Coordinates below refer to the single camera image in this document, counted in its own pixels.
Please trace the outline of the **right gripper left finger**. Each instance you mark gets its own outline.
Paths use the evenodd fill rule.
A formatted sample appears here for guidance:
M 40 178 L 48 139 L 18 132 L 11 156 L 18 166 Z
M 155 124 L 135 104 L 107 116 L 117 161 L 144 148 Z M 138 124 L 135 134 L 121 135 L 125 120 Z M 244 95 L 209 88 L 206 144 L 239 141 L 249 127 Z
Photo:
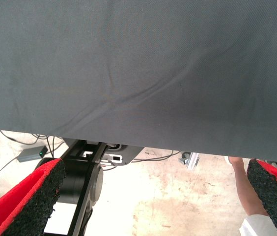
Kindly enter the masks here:
M 64 178 L 63 161 L 54 159 L 0 197 L 0 236 L 41 236 Z

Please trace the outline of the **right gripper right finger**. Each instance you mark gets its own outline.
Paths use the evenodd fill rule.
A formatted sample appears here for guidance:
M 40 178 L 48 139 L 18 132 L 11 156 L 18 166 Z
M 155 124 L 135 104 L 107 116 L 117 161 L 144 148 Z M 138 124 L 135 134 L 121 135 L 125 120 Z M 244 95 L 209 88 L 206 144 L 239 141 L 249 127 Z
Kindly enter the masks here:
M 277 168 L 264 161 L 251 159 L 247 176 L 277 229 Z

